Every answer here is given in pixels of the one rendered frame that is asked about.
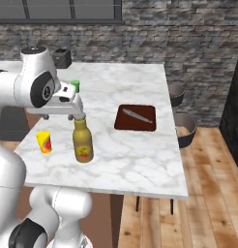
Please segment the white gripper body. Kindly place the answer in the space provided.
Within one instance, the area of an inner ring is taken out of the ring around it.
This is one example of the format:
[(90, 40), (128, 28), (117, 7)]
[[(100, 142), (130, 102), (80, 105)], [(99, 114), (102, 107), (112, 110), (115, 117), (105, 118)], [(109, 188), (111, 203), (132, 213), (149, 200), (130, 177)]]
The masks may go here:
[(73, 115), (74, 120), (80, 120), (85, 117), (83, 111), (83, 104), (78, 93), (74, 94), (74, 98), (71, 100), (66, 97), (56, 97), (56, 103), (49, 101), (44, 107), (41, 108), (27, 108), (26, 110), (31, 114), (48, 114), (49, 117), (52, 114), (56, 115)]

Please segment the yellow and red cup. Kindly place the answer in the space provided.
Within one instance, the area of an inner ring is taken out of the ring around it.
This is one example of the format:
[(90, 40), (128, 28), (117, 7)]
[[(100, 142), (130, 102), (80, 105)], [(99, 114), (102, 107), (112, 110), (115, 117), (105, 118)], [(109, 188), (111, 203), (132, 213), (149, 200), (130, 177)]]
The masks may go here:
[(44, 154), (50, 153), (52, 150), (50, 132), (39, 132), (36, 137), (41, 151)]

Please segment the green can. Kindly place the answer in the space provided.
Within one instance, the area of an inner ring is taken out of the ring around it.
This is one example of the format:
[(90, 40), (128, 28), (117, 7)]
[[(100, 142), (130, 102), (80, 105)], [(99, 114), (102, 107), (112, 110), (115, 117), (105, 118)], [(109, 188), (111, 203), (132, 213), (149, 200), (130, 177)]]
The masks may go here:
[(79, 93), (80, 80), (79, 79), (72, 80), (71, 85), (75, 88), (75, 92)]

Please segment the olive bottle with red label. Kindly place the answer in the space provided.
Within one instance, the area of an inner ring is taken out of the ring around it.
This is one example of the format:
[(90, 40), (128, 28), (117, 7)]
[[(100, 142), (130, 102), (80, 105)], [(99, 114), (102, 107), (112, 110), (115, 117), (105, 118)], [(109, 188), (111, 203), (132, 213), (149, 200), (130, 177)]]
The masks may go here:
[(89, 163), (94, 157), (92, 134), (86, 119), (76, 120), (73, 131), (74, 155), (79, 163)]

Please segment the black toaster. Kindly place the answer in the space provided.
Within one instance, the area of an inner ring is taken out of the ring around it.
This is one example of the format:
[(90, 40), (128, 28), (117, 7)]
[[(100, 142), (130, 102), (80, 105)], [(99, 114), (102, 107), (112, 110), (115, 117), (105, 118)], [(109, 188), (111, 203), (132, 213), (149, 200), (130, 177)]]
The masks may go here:
[(66, 48), (58, 48), (52, 53), (52, 59), (57, 69), (67, 69), (72, 64), (71, 51)]

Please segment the grey knife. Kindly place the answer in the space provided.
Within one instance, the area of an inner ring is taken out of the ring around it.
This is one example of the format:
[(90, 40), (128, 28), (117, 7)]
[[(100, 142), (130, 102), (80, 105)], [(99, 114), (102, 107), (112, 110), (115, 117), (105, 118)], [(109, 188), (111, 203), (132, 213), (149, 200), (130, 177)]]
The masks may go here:
[(127, 109), (127, 108), (123, 108), (123, 112), (132, 118), (141, 120), (141, 121), (146, 122), (146, 123), (153, 123), (152, 120), (150, 120), (144, 116), (141, 116), (141, 115), (139, 115), (139, 114)]

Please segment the dark red cutting board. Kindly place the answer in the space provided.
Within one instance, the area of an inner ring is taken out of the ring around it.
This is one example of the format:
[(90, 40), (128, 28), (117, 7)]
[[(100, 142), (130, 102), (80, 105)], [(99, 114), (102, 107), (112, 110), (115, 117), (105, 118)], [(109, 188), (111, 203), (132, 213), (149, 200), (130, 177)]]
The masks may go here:
[[(123, 109), (129, 109), (147, 119), (150, 123), (128, 116)], [(147, 105), (120, 105), (117, 110), (114, 128), (116, 130), (155, 132), (157, 128), (156, 108)]]

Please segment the dark framed window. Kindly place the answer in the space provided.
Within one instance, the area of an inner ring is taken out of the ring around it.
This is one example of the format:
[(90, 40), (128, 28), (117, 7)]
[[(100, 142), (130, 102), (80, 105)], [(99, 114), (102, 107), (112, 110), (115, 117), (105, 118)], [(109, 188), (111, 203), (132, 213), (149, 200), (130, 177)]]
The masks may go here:
[(0, 23), (119, 23), (122, 0), (0, 0)]

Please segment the black tall cabinet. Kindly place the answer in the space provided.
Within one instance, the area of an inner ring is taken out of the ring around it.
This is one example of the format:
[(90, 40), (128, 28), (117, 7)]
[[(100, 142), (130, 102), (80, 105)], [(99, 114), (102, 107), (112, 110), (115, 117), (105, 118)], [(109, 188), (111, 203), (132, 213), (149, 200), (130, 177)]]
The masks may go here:
[(219, 129), (238, 168), (238, 60), (226, 97)]

